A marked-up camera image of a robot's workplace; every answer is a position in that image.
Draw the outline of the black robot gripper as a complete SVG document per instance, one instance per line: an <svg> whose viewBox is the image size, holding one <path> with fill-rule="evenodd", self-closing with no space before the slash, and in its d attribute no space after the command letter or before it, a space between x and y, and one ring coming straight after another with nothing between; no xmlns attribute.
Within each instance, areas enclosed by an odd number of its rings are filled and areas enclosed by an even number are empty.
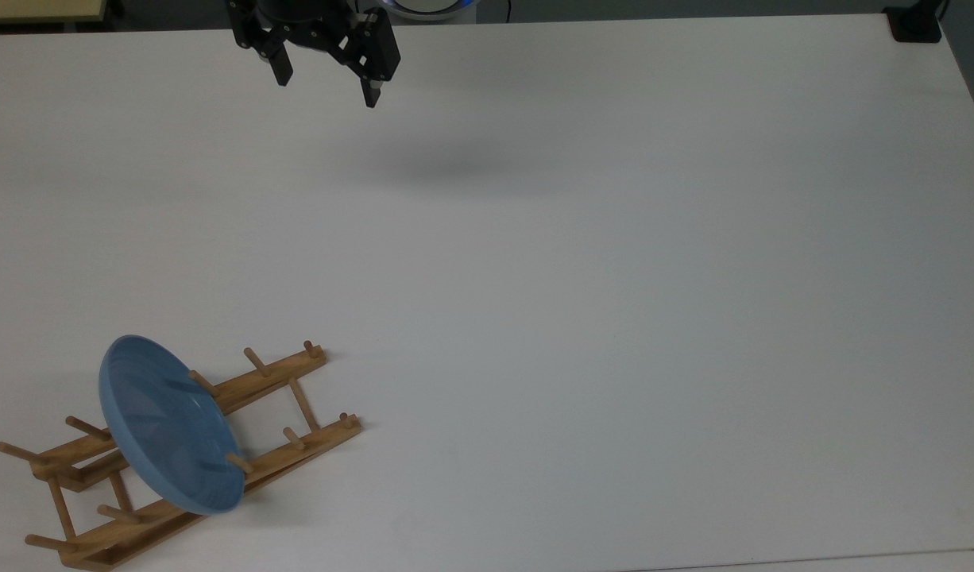
<svg viewBox="0 0 974 572"><path fill-rule="evenodd" d="M229 1L228 18L235 43L269 63L281 87L293 76L287 44L326 53L352 70L369 109L401 62L388 11L380 7L356 12L348 1Z"/></svg>

